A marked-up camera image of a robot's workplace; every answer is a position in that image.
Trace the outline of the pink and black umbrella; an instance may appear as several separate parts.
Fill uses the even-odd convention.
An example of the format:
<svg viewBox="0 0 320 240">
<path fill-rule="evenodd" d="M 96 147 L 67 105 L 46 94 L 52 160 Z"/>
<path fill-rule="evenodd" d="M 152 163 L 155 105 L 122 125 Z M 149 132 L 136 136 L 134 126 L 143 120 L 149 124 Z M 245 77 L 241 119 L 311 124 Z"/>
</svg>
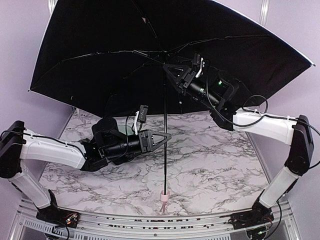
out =
<svg viewBox="0 0 320 240">
<path fill-rule="evenodd" d="M 267 99 L 312 66 L 285 41 L 213 0 L 59 0 L 47 25 L 30 90 L 85 112 L 66 140 L 93 139 L 102 118 L 171 140 L 131 161 L 95 172 L 49 164 L 41 183 L 59 206 L 117 215 L 169 215 L 251 208 L 267 180 L 244 131 L 220 128 L 208 107 L 182 95 L 164 64 L 210 61 L 209 80 L 225 71 L 240 81 L 239 110 Z"/>
</svg>

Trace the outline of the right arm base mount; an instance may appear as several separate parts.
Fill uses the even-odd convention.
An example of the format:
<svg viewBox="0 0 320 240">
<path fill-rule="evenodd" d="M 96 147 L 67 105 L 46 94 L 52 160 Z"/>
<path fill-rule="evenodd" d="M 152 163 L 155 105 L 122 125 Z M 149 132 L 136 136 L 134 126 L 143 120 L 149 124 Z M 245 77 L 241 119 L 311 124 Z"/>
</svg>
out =
<svg viewBox="0 0 320 240">
<path fill-rule="evenodd" d="M 271 209 L 251 209 L 233 213 L 228 220 L 228 223 L 233 226 L 235 230 L 253 227 L 265 223 L 271 223 L 274 220 Z"/>
</svg>

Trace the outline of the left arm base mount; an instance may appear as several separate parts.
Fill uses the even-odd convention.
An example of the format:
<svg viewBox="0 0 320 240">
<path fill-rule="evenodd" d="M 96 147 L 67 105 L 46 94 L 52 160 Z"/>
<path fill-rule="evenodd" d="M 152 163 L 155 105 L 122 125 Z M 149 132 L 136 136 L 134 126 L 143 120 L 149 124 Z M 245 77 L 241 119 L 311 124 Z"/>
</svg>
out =
<svg viewBox="0 0 320 240">
<path fill-rule="evenodd" d="M 65 209 L 53 209 L 50 207 L 39 209 L 36 218 L 52 224 L 76 228 L 79 222 L 80 213 Z"/>
</svg>

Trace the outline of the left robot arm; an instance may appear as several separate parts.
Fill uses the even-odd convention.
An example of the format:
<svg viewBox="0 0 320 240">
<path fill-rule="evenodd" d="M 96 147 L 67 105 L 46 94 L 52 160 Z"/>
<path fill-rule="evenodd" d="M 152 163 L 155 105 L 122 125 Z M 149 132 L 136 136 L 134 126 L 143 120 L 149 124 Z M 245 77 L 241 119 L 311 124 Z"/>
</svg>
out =
<svg viewBox="0 0 320 240">
<path fill-rule="evenodd" d="M 43 187 L 23 162 L 26 159 L 66 165 L 83 172 L 96 172 L 108 164 L 120 165 L 140 154 L 151 153 L 172 136 L 153 130 L 134 134 L 120 132 L 112 117 L 102 118 L 92 126 L 93 138 L 64 142 L 38 135 L 15 121 L 0 136 L 0 176 L 22 191 L 43 214 L 53 217 L 61 210 L 52 191 Z"/>
</svg>

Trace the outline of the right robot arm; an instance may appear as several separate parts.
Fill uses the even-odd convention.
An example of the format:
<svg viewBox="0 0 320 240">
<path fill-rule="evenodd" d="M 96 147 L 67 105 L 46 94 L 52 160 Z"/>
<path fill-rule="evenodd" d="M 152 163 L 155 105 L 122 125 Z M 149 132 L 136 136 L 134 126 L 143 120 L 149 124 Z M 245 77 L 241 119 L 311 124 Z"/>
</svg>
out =
<svg viewBox="0 0 320 240">
<path fill-rule="evenodd" d="M 252 212 L 265 214 L 311 169 L 314 143 L 309 120 L 305 115 L 292 118 L 238 109 L 231 100 L 240 90 L 240 81 L 223 70 L 217 71 L 210 81 L 210 75 L 204 73 L 205 69 L 205 63 L 192 67 L 181 64 L 163 66 L 177 92 L 208 107 L 212 119 L 220 128 L 257 134 L 290 147 L 284 166 L 252 205 Z"/>
</svg>

